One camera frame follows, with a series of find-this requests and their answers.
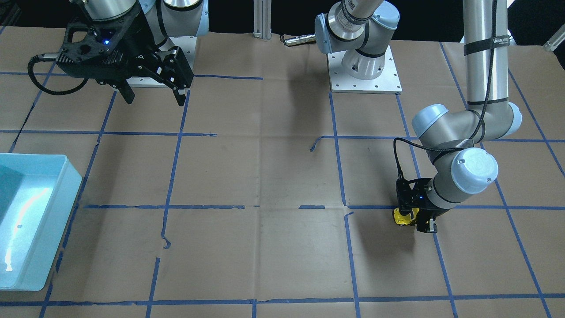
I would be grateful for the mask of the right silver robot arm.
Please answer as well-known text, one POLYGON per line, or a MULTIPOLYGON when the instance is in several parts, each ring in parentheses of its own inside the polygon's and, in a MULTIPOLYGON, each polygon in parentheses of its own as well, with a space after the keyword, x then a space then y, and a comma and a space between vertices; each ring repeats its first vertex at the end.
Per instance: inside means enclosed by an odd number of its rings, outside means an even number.
POLYGON ((70 22, 56 59, 73 78, 94 79, 119 91, 126 103, 135 93, 128 80, 152 78, 172 90, 183 106, 194 74, 179 46, 161 50, 170 36, 207 31, 205 0, 73 0, 70 22))

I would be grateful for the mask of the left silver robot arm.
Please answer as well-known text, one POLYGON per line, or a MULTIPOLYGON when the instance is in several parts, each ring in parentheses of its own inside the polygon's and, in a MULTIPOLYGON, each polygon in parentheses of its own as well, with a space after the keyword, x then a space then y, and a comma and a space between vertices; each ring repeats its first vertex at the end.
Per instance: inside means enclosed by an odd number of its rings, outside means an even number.
MULTIPOLYGON (((324 54, 344 52, 345 74, 372 81, 386 68, 385 53, 398 23, 398 9, 385 0, 341 0, 316 17, 317 47, 324 54)), ((395 159, 394 222, 422 233, 436 233, 440 215, 496 180, 496 159, 476 144, 513 134, 522 121, 519 107, 509 101, 506 5, 500 0, 465 0, 463 24, 466 110, 452 112, 436 103, 411 122, 416 146, 426 151, 436 175, 408 180, 395 159)))

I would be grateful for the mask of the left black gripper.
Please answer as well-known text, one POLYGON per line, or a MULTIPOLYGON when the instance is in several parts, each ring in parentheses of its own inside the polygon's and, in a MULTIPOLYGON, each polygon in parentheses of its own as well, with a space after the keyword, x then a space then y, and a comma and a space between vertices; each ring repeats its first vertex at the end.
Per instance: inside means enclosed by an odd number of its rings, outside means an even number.
POLYGON ((436 234, 436 217, 443 215, 448 210, 436 207, 427 197, 430 178, 406 180, 398 178, 395 187, 397 192, 398 207, 397 221, 412 221, 413 209, 419 208, 416 217, 416 230, 421 233, 436 234))

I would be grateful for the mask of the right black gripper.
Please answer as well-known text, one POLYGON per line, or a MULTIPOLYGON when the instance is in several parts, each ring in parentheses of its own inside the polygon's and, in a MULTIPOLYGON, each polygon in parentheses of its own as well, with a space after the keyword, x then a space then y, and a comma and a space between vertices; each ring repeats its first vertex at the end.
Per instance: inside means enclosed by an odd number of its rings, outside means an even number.
POLYGON ((135 99, 130 78, 152 78, 173 89, 178 106, 185 105, 193 79, 180 47, 159 49, 143 9, 79 9, 55 62, 74 78, 118 89, 127 104, 135 99))

